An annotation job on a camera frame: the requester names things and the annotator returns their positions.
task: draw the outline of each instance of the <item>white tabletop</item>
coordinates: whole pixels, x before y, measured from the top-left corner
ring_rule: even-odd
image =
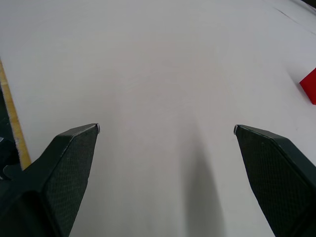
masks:
[[[0,3],[0,57],[32,160],[98,122],[73,237],[274,236],[235,124],[316,164],[316,13],[294,0]]]

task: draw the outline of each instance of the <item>red object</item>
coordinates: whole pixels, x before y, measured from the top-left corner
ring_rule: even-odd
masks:
[[[302,88],[311,100],[313,105],[316,105],[316,68],[309,73],[301,82]]]

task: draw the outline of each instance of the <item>red block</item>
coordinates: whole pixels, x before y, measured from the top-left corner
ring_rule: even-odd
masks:
[[[301,82],[302,88],[311,100],[312,104],[316,105],[316,68],[309,73]]]

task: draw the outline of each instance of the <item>yellow stripe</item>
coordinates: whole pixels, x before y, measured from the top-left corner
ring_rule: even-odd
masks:
[[[19,152],[21,168],[22,170],[24,170],[31,164],[31,159],[30,159],[28,149],[25,144],[21,125],[19,123],[18,115],[14,107],[8,81],[6,79],[1,60],[0,60],[0,84],[1,84],[1,89],[2,89],[2,93],[3,93],[5,105],[6,105],[6,110],[10,118],[15,145]]]

